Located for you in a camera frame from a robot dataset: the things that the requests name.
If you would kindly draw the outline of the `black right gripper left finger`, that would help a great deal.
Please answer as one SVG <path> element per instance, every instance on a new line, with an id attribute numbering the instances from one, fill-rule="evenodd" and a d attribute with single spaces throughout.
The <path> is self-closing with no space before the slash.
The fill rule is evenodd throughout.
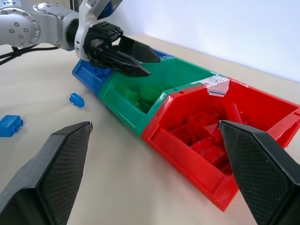
<path id="1" fill-rule="evenodd" d="M 67 225 L 92 130 L 85 121 L 49 136 L 0 193 L 0 225 Z"/>

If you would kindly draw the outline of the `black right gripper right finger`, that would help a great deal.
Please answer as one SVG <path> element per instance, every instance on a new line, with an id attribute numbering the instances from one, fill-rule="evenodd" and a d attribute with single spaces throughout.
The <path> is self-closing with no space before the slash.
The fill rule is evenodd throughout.
<path id="1" fill-rule="evenodd" d="M 300 225 L 300 164 L 267 132 L 218 124 L 237 186 L 258 225 Z"/>

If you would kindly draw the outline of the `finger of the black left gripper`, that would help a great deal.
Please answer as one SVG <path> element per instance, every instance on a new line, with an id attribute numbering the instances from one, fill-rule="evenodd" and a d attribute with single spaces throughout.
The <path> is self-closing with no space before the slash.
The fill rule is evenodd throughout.
<path id="1" fill-rule="evenodd" d="M 95 51 L 94 67 L 111 68 L 130 77 L 146 77 L 150 75 L 150 71 L 136 59 L 116 51 Z"/>
<path id="2" fill-rule="evenodd" d="M 159 63 L 161 58 L 148 45 L 126 36 L 120 38 L 119 51 L 144 63 Z"/>

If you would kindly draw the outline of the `green building block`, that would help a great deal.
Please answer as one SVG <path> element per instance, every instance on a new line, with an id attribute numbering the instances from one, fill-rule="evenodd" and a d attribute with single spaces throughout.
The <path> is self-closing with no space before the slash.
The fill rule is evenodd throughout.
<path id="1" fill-rule="evenodd" d="M 164 86 L 159 83 L 150 83 L 141 87 L 140 99 L 149 104 L 153 104 L 161 93 L 164 91 Z"/>
<path id="2" fill-rule="evenodd" d="M 126 98 L 129 102 L 134 105 L 138 105 L 139 102 L 139 93 L 134 90 L 126 90 L 124 92 L 124 98 Z"/>

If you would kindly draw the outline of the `blue plastic bin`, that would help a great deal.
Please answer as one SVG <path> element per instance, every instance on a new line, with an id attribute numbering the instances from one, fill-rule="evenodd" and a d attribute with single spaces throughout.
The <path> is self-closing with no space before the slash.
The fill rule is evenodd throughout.
<path id="1" fill-rule="evenodd" d="M 167 59 L 170 57 L 173 57 L 172 55 L 169 55 L 165 52 L 162 52 L 160 50 L 154 49 L 156 54 L 161 59 Z M 95 96 L 99 96 L 100 91 L 104 89 L 104 85 L 108 82 L 110 76 L 114 73 L 112 69 L 107 68 L 106 69 L 106 76 L 102 79 L 96 77 L 94 73 L 92 72 L 92 67 L 89 62 L 79 60 L 77 65 L 72 71 L 72 75 L 78 79 L 87 89 L 89 89 Z M 167 85 L 163 84 L 165 90 L 169 90 L 174 88 L 173 85 Z M 129 85 L 126 85 L 125 82 L 121 82 L 121 85 L 119 86 L 120 92 L 122 95 L 124 95 L 124 92 L 126 90 L 133 90 L 133 88 L 130 88 Z"/>

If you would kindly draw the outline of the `green plastic bin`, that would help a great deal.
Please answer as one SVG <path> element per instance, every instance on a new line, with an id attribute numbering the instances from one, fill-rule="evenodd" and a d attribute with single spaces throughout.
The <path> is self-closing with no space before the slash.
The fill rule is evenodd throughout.
<path id="1" fill-rule="evenodd" d="M 213 71 L 175 57 L 162 59 L 160 63 L 145 63 L 144 67 L 150 71 L 150 76 L 129 77 L 114 72 L 98 96 L 137 135 L 142 134 L 168 95 L 199 84 L 201 80 L 215 75 Z M 153 104 L 145 103 L 139 97 L 140 103 L 134 105 L 121 94 L 119 88 L 121 82 L 136 90 L 139 96 L 141 87 L 150 83 L 173 85 L 174 88 L 164 89 Z"/>

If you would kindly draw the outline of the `red building block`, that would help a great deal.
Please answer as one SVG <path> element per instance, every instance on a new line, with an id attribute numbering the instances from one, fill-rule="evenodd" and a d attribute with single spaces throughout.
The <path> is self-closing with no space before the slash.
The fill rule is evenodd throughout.
<path id="1" fill-rule="evenodd" d="M 197 142 L 197 139 L 187 124 L 174 129 L 172 134 L 187 146 L 191 146 Z"/>
<path id="2" fill-rule="evenodd" d="M 217 120 L 205 111 L 200 111 L 188 117 L 187 124 L 193 132 L 200 132 L 205 126 L 217 123 Z"/>
<path id="3" fill-rule="evenodd" d="M 219 146 L 213 145 L 211 148 L 205 149 L 203 152 L 204 159 L 219 170 L 222 170 L 229 163 L 227 155 Z"/>
<path id="4" fill-rule="evenodd" d="M 202 138 L 191 146 L 191 149 L 197 154 L 204 156 L 206 153 L 212 153 L 214 156 L 218 156 L 221 152 L 221 148 L 216 145 L 211 138 Z"/>

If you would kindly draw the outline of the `small blue building block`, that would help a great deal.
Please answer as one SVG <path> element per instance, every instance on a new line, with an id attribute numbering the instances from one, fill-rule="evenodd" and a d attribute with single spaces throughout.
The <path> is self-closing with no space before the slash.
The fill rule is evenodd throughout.
<path id="1" fill-rule="evenodd" d="M 81 96 L 79 96 L 77 93 L 71 93 L 69 97 L 69 101 L 79 108 L 85 106 L 84 99 Z"/>

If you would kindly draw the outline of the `large blue building block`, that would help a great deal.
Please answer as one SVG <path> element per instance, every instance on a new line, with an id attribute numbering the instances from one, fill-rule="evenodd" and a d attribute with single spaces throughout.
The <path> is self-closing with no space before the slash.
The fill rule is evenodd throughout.
<path id="1" fill-rule="evenodd" d="M 19 115 L 5 115 L 0 120 L 0 137 L 12 137 L 23 124 Z"/>

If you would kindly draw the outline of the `red pyramid block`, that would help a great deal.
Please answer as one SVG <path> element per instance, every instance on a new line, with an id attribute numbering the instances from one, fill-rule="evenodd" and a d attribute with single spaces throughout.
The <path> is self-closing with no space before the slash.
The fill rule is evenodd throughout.
<path id="1" fill-rule="evenodd" d="M 218 123 L 205 126 L 204 130 L 210 136 L 221 136 L 221 133 L 220 133 L 219 128 L 218 128 Z"/>

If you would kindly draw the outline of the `long red block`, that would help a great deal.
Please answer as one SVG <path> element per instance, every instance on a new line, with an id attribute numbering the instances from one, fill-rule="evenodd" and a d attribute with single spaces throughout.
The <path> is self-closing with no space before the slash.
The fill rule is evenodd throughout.
<path id="1" fill-rule="evenodd" d="M 241 124 L 243 123 L 240 112 L 235 103 L 226 103 L 225 104 L 225 113 L 226 113 L 226 118 L 229 121 L 237 122 L 237 123 L 241 123 Z"/>

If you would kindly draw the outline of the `red plastic bin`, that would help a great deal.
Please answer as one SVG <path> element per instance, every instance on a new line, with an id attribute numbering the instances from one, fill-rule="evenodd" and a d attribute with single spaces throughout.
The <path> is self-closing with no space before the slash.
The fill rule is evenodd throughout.
<path id="1" fill-rule="evenodd" d="M 231 80 L 224 97 L 209 95 L 204 84 L 170 94 L 142 134 L 149 146 L 220 210 L 228 207 L 238 191 L 229 163 L 222 170 L 217 169 L 175 137 L 172 131 L 188 124 L 188 117 L 200 111 L 210 114 L 217 123 L 228 120 L 226 103 L 237 105 L 243 124 L 270 133 L 282 147 L 287 147 L 300 129 L 300 105 Z M 226 154 L 222 136 L 210 136 L 204 128 L 193 134 L 197 141 L 211 138 Z"/>

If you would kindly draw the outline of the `torn silver tape label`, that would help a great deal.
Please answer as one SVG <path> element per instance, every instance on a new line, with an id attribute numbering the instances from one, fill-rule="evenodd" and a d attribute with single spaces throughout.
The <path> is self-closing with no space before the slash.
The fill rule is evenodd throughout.
<path id="1" fill-rule="evenodd" d="M 224 97 L 229 90 L 230 79 L 221 75 L 213 75 L 200 82 L 204 84 L 209 95 Z"/>

